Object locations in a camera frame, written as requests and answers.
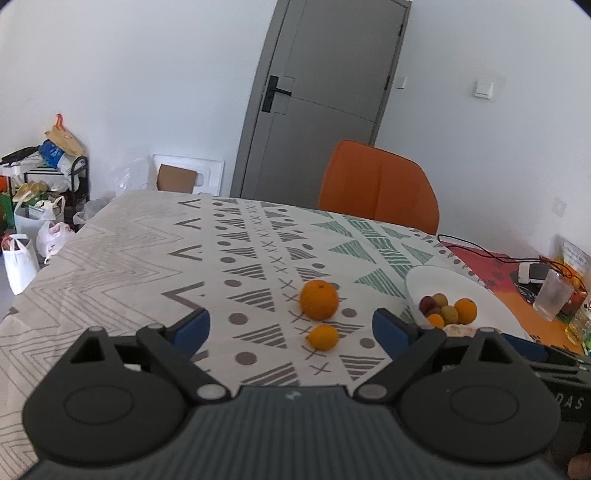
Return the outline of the tiny orange kumquat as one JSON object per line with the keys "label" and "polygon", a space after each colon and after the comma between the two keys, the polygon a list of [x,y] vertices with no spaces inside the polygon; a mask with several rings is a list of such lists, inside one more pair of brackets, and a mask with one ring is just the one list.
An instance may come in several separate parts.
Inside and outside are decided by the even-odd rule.
{"label": "tiny orange kumquat", "polygon": [[446,326],[446,322],[440,314],[431,314],[427,317],[427,319],[436,328],[443,329]]}

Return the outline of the small red fruit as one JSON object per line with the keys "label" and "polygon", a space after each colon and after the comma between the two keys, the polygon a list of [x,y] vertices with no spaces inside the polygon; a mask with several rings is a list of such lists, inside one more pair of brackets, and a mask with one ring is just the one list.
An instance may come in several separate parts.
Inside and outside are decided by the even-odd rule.
{"label": "small red fruit", "polygon": [[429,295],[424,296],[419,303],[419,309],[425,317],[427,317],[429,313],[436,308],[436,306],[437,303],[435,299]]}

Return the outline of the peeled pomelo segment right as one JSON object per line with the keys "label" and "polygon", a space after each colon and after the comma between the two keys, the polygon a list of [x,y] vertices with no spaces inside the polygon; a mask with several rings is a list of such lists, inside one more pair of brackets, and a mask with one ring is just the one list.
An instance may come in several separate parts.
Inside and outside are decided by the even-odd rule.
{"label": "peeled pomelo segment right", "polygon": [[444,327],[444,331],[449,337],[474,337],[477,330],[470,325],[450,324]]}

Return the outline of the brown longan on plate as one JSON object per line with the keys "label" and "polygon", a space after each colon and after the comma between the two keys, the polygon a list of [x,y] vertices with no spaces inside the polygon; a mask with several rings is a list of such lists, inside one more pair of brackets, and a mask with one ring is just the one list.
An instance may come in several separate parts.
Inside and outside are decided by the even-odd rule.
{"label": "brown longan on plate", "polygon": [[447,298],[447,296],[446,296],[445,294],[443,294],[443,293],[437,293],[437,294],[435,294],[435,295],[433,296],[433,300],[434,300],[434,302],[435,302],[435,305],[436,305],[438,308],[443,308],[443,307],[445,307],[445,306],[448,306],[448,305],[449,305],[448,298]]}

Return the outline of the medium orange mandarin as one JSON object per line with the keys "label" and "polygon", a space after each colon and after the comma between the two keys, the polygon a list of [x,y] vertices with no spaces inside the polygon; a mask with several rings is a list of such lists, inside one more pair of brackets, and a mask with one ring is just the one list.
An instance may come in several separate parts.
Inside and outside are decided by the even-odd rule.
{"label": "medium orange mandarin", "polygon": [[473,323],[478,316],[477,304],[470,298],[461,298],[455,304],[454,308],[458,313],[458,323],[469,325]]}

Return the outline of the clear plastic cup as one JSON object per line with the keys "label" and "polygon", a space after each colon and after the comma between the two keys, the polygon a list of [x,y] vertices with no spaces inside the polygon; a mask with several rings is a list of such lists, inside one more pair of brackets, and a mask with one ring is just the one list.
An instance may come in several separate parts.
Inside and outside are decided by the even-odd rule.
{"label": "clear plastic cup", "polygon": [[533,309],[545,320],[551,322],[574,292],[574,286],[558,271],[551,269],[536,296]]}

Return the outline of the large orange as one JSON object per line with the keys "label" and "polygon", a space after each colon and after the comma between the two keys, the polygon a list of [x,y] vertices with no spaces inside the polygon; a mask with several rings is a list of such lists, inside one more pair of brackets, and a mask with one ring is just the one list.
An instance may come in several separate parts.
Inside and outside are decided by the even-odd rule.
{"label": "large orange", "polygon": [[301,312],[315,321],[325,321],[339,309],[338,291],[324,280],[311,280],[304,284],[300,293]]}

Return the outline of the red orange mat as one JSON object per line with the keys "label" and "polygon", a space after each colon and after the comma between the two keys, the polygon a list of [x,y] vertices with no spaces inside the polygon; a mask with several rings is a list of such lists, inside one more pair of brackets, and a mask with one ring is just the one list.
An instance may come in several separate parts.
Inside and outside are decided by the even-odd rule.
{"label": "red orange mat", "polygon": [[449,248],[468,268],[484,282],[489,290],[499,298],[514,314],[523,329],[530,337],[545,345],[552,345],[583,354],[582,347],[572,343],[565,335],[566,325],[554,319],[546,321],[533,309],[532,305],[521,295],[514,284],[518,267],[516,264],[503,263],[487,256],[475,247],[462,247],[444,241]]}

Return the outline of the patterned tablecloth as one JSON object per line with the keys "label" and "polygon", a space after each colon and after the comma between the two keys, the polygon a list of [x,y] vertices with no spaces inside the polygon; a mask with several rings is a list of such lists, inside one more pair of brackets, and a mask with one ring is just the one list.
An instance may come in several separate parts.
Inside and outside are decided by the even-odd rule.
{"label": "patterned tablecloth", "polygon": [[[2,477],[15,479],[34,463],[22,406],[87,328],[131,335],[204,307],[211,334],[194,361],[228,388],[355,388],[388,361],[373,338],[373,313],[410,318],[405,278],[420,265],[474,277],[436,237],[394,224],[145,190],[112,200],[2,319]],[[338,291],[339,309],[328,320],[301,312],[301,288],[311,280]],[[322,324],[339,331],[329,351],[307,341]]]}

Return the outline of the brown cardboard box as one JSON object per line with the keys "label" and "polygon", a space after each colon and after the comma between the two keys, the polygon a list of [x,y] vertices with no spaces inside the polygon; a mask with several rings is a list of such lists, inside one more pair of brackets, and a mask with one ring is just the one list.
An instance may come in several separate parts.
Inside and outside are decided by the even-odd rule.
{"label": "brown cardboard box", "polygon": [[158,191],[192,193],[197,186],[198,174],[193,170],[161,164],[156,177]]}

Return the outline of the white plastic bag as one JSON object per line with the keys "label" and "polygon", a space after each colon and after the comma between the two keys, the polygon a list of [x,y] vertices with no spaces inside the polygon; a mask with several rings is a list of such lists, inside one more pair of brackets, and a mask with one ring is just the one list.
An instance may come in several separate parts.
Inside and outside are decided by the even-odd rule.
{"label": "white plastic bag", "polygon": [[19,295],[40,270],[34,243],[26,234],[9,234],[2,238],[1,249],[10,288]]}

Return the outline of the orange chair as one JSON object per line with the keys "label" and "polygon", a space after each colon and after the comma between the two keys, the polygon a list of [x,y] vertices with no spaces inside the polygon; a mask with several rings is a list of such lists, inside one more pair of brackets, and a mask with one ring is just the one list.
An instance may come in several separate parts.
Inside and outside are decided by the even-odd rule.
{"label": "orange chair", "polygon": [[318,208],[434,235],[439,204],[424,170],[400,155],[351,140],[335,147]]}

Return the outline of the white foam board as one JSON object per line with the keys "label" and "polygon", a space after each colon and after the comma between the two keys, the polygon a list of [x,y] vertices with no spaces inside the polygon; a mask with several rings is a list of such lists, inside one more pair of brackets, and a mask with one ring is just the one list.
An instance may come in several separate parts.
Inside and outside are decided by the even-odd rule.
{"label": "white foam board", "polygon": [[168,169],[176,168],[195,173],[195,183],[192,187],[193,194],[208,194],[219,196],[224,170],[223,160],[204,158],[189,158],[172,155],[154,154],[152,156],[157,176],[163,165]]}

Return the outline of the brown paper bag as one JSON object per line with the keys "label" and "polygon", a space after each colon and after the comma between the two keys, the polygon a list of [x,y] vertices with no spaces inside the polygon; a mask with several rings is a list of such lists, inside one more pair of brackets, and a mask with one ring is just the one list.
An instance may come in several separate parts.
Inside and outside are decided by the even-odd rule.
{"label": "brown paper bag", "polygon": [[64,126],[61,113],[56,114],[55,123],[45,132],[46,139],[74,158],[85,156],[85,149],[75,136]]}

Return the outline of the white light switch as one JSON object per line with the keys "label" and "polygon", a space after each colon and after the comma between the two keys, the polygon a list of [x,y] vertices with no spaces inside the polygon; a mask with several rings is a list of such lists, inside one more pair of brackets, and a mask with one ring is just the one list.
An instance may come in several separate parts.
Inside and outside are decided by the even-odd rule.
{"label": "white light switch", "polygon": [[479,99],[492,100],[494,95],[494,83],[478,80],[475,84],[474,96]]}

